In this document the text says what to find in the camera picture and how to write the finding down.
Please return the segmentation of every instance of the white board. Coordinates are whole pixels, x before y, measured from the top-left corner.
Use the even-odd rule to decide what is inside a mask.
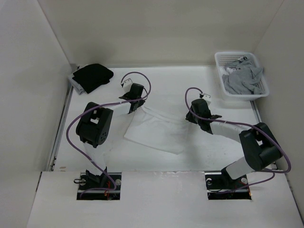
[[[252,173],[249,182],[270,174]],[[121,199],[76,200],[79,172],[44,172],[28,228],[302,228],[284,175],[252,200],[208,200],[203,172],[123,172]]]
[[[250,102],[225,103],[220,97],[220,87],[215,68],[212,66],[175,66],[113,68],[111,82],[102,85],[90,94],[73,93],[63,136],[58,150],[56,171],[84,171],[89,169],[98,173],[93,165],[67,142],[65,132],[71,121],[81,114],[88,102],[97,104],[113,102],[124,94],[120,86],[121,78],[128,72],[139,71],[148,76],[152,92],[146,106],[164,111],[182,118],[188,109],[184,102],[187,88],[197,86],[211,95],[212,114],[222,115],[231,121],[256,124],[257,119]],[[141,75],[130,75],[135,83],[148,87]],[[198,92],[189,92],[189,103],[199,97]],[[203,132],[197,125],[191,124],[186,152],[175,155],[148,148],[124,139],[124,134],[132,121],[133,114],[120,116],[112,120],[109,136],[100,146],[106,154],[109,172],[121,171],[206,171],[221,170],[243,156],[241,145],[222,136]],[[76,135],[75,124],[70,131],[72,142],[79,148],[83,144]]]

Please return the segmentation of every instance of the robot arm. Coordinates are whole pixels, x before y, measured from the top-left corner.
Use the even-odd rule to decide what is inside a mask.
[[[186,120],[198,124],[203,131],[210,134],[222,135],[235,140],[241,143],[243,148],[244,157],[221,170],[221,179],[224,181],[224,185],[227,186],[248,173],[260,171],[282,157],[280,151],[258,131],[250,127],[213,122],[212,120],[221,118],[221,116],[211,115],[208,108],[210,104],[209,95],[203,94],[200,97],[201,99],[192,101],[191,110],[196,115],[210,119],[210,121],[198,119],[191,112],[186,115]],[[255,126],[276,142],[265,123],[258,123]]]

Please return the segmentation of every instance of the laundry basket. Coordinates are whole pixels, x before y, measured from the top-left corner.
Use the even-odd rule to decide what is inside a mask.
[[[247,58],[251,59],[253,64],[256,67],[260,67],[260,64],[257,61],[257,58],[250,52],[241,52],[241,51],[225,51],[225,52],[217,52],[214,57],[215,57],[215,62],[217,64],[217,71],[218,71],[218,76],[220,80],[220,85],[222,88],[222,97],[225,100],[230,100],[230,101],[253,101],[255,99],[258,99],[260,97],[268,96],[269,95],[269,89],[266,83],[266,80],[264,78],[264,75],[262,75],[261,81],[257,84],[257,87],[259,87],[262,91],[263,94],[260,95],[235,95],[231,94],[228,91],[226,91],[224,87],[224,82],[223,82],[223,74],[226,72],[224,69],[224,66],[227,63],[233,62],[241,57],[246,56]]]

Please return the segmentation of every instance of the cable connector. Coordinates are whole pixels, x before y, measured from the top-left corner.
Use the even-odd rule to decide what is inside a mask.
[[[204,99],[207,102],[208,105],[211,104],[211,96],[210,95],[205,94],[205,93],[201,93],[201,94],[199,94],[199,97]]]
[[[123,83],[121,83],[121,86],[125,93],[128,93],[130,91],[132,84],[133,82],[130,78],[124,80]]]

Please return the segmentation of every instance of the purple cable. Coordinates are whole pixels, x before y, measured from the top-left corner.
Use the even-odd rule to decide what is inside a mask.
[[[123,79],[124,79],[126,76],[128,76],[129,74],[140,74],[140,75],[144,76],[144,77],[147,79],[147,81],[148,81],[148,83],[149,83],[149,91],[148,91],[148,93],[147,93],[144,97],[139,98],[139,99],[135,99],[135,100],[128,100],[128,101],[122,101],[122,102],[113,102],[113,103],[106,103],[106,104],[101,104],[101,105],[95,106],[95,107],[90,108],[90,109],[86,110],[85,112],[81,113],[81,114],[80,114],[78,117],[76,117],[76,118],[70,123],[70,125],[67,127],[67,130],[66,130],[66,139],[67,139],[68,143],[69,143],[74,149],[76,149],[77,151],[79,151],[83,156],[85,156],[85,157],[86,157],[86,158],[87,158],[87,159],[88,159],[88,160],[89,160],[97,169],[99,169],[105,176],[107,176],[107,177],[110,179],[110,181],[113,183],[113,185],[114,185],[114,188],[113,188],[113,189],[110,189],[110,188],[92,188],[92,189],[87,189],[87,190],[83,191],[83,192],[80,194],[80,196],[79,196],[80,198],[82,197],[82,195],[83,195],[84,193],[86,193],[87,191],[90,191],[90,190],[115,190],[117,186],[116,186],[116,183],[115,183],[115,181],[113,180],[113,178],[112,178],[106,171],[104,171],[103,169],[101,169],[101,168],[92,160],[92,158],[91,158],[89,155],[87,155],[86,153],[84,153],[81,149],[79,149],[78,147],[76,147],[76,146],[72,143],[72,141],[70,140],[70,137],[69,137],[69,131],[70,131],[72,125],[73,125],[78,119],[80,119],[82,116],[84,116],[85,114],[87,114],[87,113],[89,113],[89,112],[91,112],[91,111],[93,111],[93,110],[95,110],[95,109],[98,109],[98,108],[101,108],[101,107],[105,107],[105,106],[110,106],[110,105],[120,105],[120,104],[124,104],[124,103],[127,103],[127,102],[141,101],[141,100],[147,98],[148,95],[149,95],[150,92],[151,92],[151,82],[150,82],[150,80],[148,79],[148,77],[147,77],[146,75],[144,75],[143,73],[133,71],[133,72],[129,72],[128,74],[126,74],[125,76],[123,76],[123,78],[122,78],[122,80],[121,80],[121,83],[123,82]]]
[[[257,128],[256,126],[253,126],[251,124],[248,124],[248,123],[239,123],[239,122],[232,122],[232,121],[225,121],[225,120],[210,120],[210,119],[207,119],[207,118],[203,118],[203,117],[200,117],[198,115],[196,115],[193,111],[191,111],[189,105],[188,105],[188,102],[187,102],[187,95],[188,95],[188,92],[192,89],[196,89],[198,91],[200,91],[201,93],[203,93],[203,91],[197,87],[190,87],[186,90],[186,93],[185,93],[185,102],[186,102],[186,106],[189,110],[189,112],[194,115],[195,117],[197,117],[198,119],[201,119],[201,120],[205,120],[205,121],[211,121],[211,122],[220,122],[220,123],[225,123],[225,124],[232,124],[232,125],[243,125],[243,126],[248,126],[248,127],[251,127],[253,129],[255,129],[256,131],[260,132],[263,136],[265,136],[279,151],[280,153],[284,156],[286,162],[287,162],[287,170],[285,171],[274,171],[274,170],[269,170],[269,169],[263,169],[261,170],[260,172],[271,172],[273,173],[273,176],[269,179],[266,179],[266,180],[262,180],[262,181],[259,181],[259,182],[256,182],[256,183],[252,183],[252,184],[247,184],[247,185],[244,185],[240,188],[237,188],[237,189],[234,189],[232,191],[235,191],[235,190],[238,190],[238,189],[243,189],[243,188],[247,188],[251,185],[255,185],[255,184],[260,184],[260,183],[264,183],[266,181],[269,181],[271,179],[273,179],[275,177],[275,173],[288,173],[290,172],[291,170],[291,162],[287,156],[287,154],[285,153],[285,151],[279,146],[279,144],[277,144],[268,134],[266,134],[265,132],[263,132],[261,129]],[[222,194],[222,193],[229,193],[229,192],[232,192],[232,191],[224,191],[224,192],[218,192],[218,194]]]

